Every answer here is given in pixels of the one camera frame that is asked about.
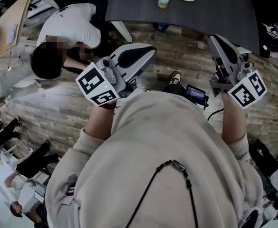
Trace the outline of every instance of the black chair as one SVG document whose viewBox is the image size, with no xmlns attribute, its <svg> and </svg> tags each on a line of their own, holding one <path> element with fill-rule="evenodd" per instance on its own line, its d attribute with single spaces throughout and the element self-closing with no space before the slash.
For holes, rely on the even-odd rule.
<svg viewBox="0 0 278 228">
<path fill-rule="evenodd" d="M 93 50 L 95 56 L 109 56 L 116 48 L 116 42 L 108 35 L 109 24 L 105 21 L 108 0 L 54 0 L 60 7 L 64 8 L 75 3 L 91 3 L 96 6 L 96 14 L 92 16 L 91 24 L 100 30 L 100 46 Z"/>
</svg>

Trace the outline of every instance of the small screen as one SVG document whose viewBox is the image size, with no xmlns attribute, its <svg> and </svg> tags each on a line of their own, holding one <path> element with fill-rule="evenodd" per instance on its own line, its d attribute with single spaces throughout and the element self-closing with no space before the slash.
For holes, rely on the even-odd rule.
<svg viewBox="0 0 278 228">
<path fill-rule="evenodd" d="M 204 100 L 204 97 L 205 97 L 205 93 L 204 92 L 201 92 L 199 90 L 196 90 L 196 89 L 193 89 L 193 88 L 190 88 L 188 87 L 187 88 L 187 92 L 186 92 L 187 95 L 190 95 L 192 97 L 195 97 L 201 101 Z"/>
</svg>

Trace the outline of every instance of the beige hoodie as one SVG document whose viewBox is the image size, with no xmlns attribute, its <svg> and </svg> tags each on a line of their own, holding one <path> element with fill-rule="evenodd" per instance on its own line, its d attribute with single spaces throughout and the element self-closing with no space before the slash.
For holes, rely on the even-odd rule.
<svg viewBox="0 0 278 228">
<path fill-rule="evenodd" d="M 124 228 L 156 168 L 168 160 L 187 169 L 199 228 L 236 228 L 251 207 L 261 208 L 262 183 L 249 164 L 246 136 L 227 146 L 201 108 L 152 91 L 117 110 L 108 140 L 81 130 L 47 186 L 48 221 L 56 228 Z M 74 193 L 66 196 L 73 182 Z M 195 227 L 182 173 L 171 166 L 159 172 L 130 227 Z"/>
</svg>

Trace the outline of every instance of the wooden floor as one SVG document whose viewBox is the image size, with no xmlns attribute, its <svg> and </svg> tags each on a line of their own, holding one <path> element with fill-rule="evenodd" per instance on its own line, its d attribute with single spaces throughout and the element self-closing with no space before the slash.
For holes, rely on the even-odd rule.
<svg viewBox="0 0 278 228">
<path fill-rule="evenodd" d="M 210 106 L 206 109 L 206 116 L 223 107 L 220 97 L 212 98 L 208 81 L 215 72 L 215 64 L 205 36 L 178 27 L 170 27 L 165 32 L 158 32 L 150 25 L 127 24 L 126 26 L 133 37 L 133 42 L 149 43 L 158 50 L 156 61 L 137 80 L 141 88 L 139 91 L 147 87 L 163 90 L 173 72 L 179 71 L 183 77 L 183 85 L 196 86 L 205 90 L 210 96 Z M 120 45 L 126 43 L 118 33 L 113 31 L 111 35 Z M 198 48 L 198 41 L 204 42 L 204 49 Z M 11 51 L 11 55 L 22 52 L 23 58 L 29 58 L 32 50 L 32 47 L 16 47 Z M 276 156 L 278 153 L 278 63 L 253 54 L 250 55 L 250 61 L 255 63 L 268 92 L 259 103 L 246 110 L 248 134 L 260 138 Z M 0 71 L 21 64 L 29 66 L 29 60 L 0 61 Z M 37 148 L 46 139 L 52 141 L 51 152 L 59 155 L 63 155 L 75 144 L 92 107 L 77 87 L 76 76 L 64 71 L 58 79 L 45 81 L 43 83 L 45 88 L 38 93 L 11 101 L 1 112 L 0 116 L 5 123 L 16 115 L 20 116 L 23 129 L 35 142 L 35 146 L 28 143 L 26 133 L 21 132 L 23 139 L 14 140 L 19 147 L 19 151 L 16 152 L 19 157 L 27 153 L 28 146 Z M 222 116 L 222 113 L 218 113 L 210 120 L 218 133 L 222 130 Z"/>
</svg>

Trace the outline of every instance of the dark desk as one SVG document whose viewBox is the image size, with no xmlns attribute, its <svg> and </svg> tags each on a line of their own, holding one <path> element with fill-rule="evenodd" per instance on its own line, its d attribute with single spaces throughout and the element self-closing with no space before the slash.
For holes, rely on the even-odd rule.
<svg viewBox="0 0 278 228">
<path fill-rule="evenodd" d="M 259 54 L 259 36 L 251 0 L 170 0 L 167 9 L 158 0 L 110 0 L 105 20 L 158 22 L 219 34 Z"/>
</svg>

